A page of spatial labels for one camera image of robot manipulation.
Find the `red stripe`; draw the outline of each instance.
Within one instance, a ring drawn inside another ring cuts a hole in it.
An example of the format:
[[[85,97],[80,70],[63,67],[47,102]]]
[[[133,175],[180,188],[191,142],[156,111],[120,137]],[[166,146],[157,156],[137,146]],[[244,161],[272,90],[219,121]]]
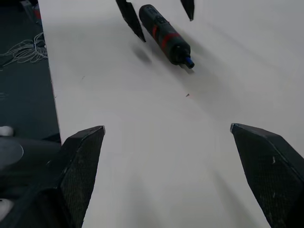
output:
[[[179,37],[180,35],[178,33],[170,33],[168,35],[166,35],[161,43],[161,48],[164,49],[166,47],[166,44],[168,42],[169,39],[171,39],[172,37]]]
[[[157,30],[157,25],[154,25],[153,30],[152,30],[152,35],[153,38],[156,40],[155,36],[156,36],[156,30]]]

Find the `white cable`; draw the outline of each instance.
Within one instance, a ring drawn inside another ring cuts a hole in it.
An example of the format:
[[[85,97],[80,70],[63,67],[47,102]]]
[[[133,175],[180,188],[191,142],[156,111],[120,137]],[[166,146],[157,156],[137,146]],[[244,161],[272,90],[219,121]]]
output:
[[[2,65],[7,66],[13,62],[17,63],[36,63],[42,59],[48,58],[48,52],[45,47],[37,47],[38,43],[44,42],[39,41],[39,37],[43,34],[43,32],[39,33],[34,37],[33,40],[26,39],[12,46],[6,53],[0,54],[0,57],[12,56],[12,59]]]

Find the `gray floor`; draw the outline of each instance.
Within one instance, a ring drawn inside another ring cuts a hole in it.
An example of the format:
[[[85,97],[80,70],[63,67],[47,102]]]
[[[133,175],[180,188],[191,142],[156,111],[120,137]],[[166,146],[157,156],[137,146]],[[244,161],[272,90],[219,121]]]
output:
[[[0,8],[0,53],[33,37],[42,28],[17,8]],[[0,126],[17,137],[43,139],[59,133],[48,61],[13,63],[0,68]]]

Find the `white object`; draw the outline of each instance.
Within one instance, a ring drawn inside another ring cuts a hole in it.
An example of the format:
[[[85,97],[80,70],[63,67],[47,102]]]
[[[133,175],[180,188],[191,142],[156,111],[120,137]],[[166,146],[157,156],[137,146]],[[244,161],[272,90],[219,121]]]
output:
[[[62,141],[107,129],[83,227],[269,227],[229,127],[262,127],[303,153],[304,1],[197,0],[192,22],[178,0],[132,4],[184,36],[193,73],[144,28],[142,43],[114,0],[39,1]]]
[[[0,127],[0,136],[13,136],[14,129],[9,126]]]
[[[9,199],[0,199],[0,222],[7,216],[13,208],[14,203]]]

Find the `electric screwdriver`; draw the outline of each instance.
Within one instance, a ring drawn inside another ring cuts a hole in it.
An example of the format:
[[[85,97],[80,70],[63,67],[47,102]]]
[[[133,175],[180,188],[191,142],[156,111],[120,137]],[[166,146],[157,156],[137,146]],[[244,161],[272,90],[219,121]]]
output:
[[[142,6],[139,18],[172,64],[185,64],[189,69],[194,67],[190,57],[190,45],[154,6]]]

